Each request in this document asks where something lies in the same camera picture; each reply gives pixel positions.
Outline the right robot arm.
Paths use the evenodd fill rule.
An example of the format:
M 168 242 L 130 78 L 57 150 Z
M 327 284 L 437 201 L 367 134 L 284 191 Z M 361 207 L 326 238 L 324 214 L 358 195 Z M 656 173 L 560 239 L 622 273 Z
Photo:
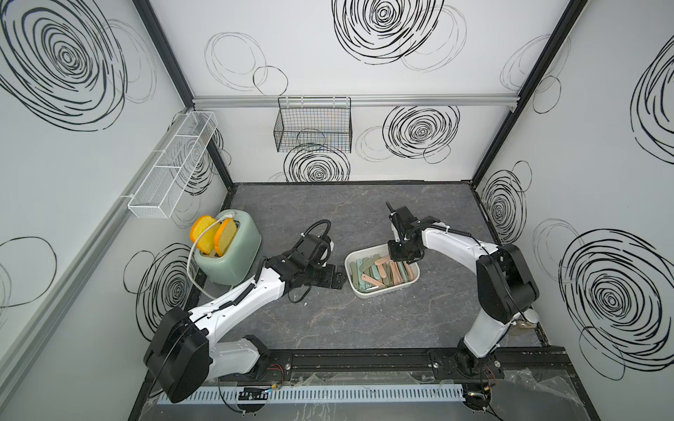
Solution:
M 480 311 L 455 353 L 457 369 L 463 376 L 482 372 L 512 324 L 523 320 L 538 325 L 532 305 L 540 291 L 519 247 L 482 242 L 434 217 L 419 219 L 405 206 L 387 207 L 394 233 L 387 247 L 393 261 L 412 264 L 430 250 L 460 263 L 477 277 Z

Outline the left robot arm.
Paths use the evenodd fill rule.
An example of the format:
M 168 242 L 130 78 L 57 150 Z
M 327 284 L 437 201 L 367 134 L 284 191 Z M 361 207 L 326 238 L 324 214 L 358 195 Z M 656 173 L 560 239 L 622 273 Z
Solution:
M 259 377 L 270 369 L 269 349 L 253 335 L 224 342 L 244 319 L 294 289 L 341 289 L 344 273 L 329 263 L 333 242 L 326 234 L 304 233 L 289 250 L 265 258 L 249 280 L 214 300 L 169 310 L 143 362 L 163 396 L 180 403 L 204 382 L 227 375 Z

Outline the pink folding fruit knife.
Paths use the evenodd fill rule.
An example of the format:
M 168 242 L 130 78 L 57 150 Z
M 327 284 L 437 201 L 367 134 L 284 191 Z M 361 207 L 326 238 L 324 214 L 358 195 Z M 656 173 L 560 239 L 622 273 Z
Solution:
M 381 257 L 377 260 L 375 260 L 375 264 L 377 266 L 384 266 L 385 264 L 389 263 L 391 261 L 391 258 L 389 255 L 386 255 L 384 257 Z

